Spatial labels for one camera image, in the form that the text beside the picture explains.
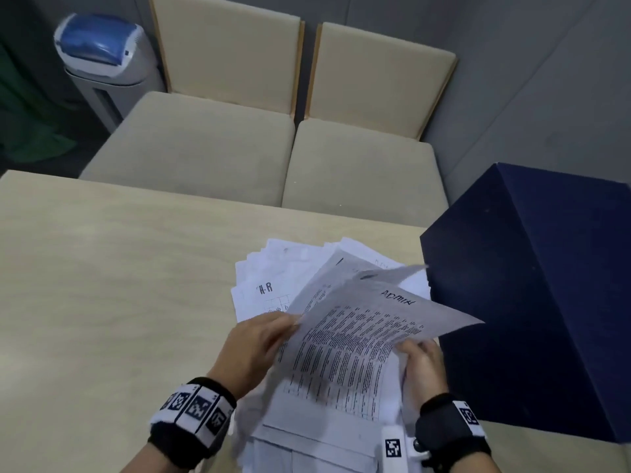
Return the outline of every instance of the navy blue box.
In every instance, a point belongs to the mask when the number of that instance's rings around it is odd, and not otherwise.
[[[440,338],[484,420],[631,441],[631,190],[496,164],[421,236]]]

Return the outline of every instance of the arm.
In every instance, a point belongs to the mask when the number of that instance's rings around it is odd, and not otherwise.
[[[232,395],[231,400],[238,401],[263,381],[280,346],[297,330],[298,317],[269,312],[237,324],[228,334],[206,377],[226,389],[226,395]],[[203,448],[193,435],[185,441],[189,442],[191,451]],[[218,450],[219,446],[213,445],[213,448]],[[151,443],[150,438],[121,473],[182,473],[188,470],[178,467]]]
[[[434,341],[416,344],[406,340],[397,349],[408,355],[406,381],[411,383],[414,406],[417,411],[438,395],[449,393],[447,373],[442,350]],[[483,452],[471,453],[455,462],[451,473],[501,473],[493,458]]]

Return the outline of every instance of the wristband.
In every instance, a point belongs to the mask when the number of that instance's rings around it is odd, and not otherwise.
[[[491,454],[486,434],[467,403],[440,394],[424,403],[420,413],[416,440],[421,450],[432,454],[423,466],[446,473],[471,453]]]
[[[236,406],[234,395],[220,383],[197,377],[155,413],[148,441],[178,468],[192,470],[219,451]]]

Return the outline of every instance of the green cloth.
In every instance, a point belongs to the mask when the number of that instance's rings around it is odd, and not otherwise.
[[[57,134],[59,108],[25,79],[0,43],[0,145],[17,163],[55,158],[76,142]]]

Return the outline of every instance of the seat cushion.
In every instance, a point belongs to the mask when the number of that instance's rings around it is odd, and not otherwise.
[[[447,199],[429,144],[312,118],[298,126],[283,207],[428,227]]]
[[[300,18],[226,0],[153,0],[171,91],[290,114]]]
[[[455,64],[444,50],[324,23],[309,116],[418,139]]]
[[[81,179],[280,206],[293,135],[289,115],[148,93]]]

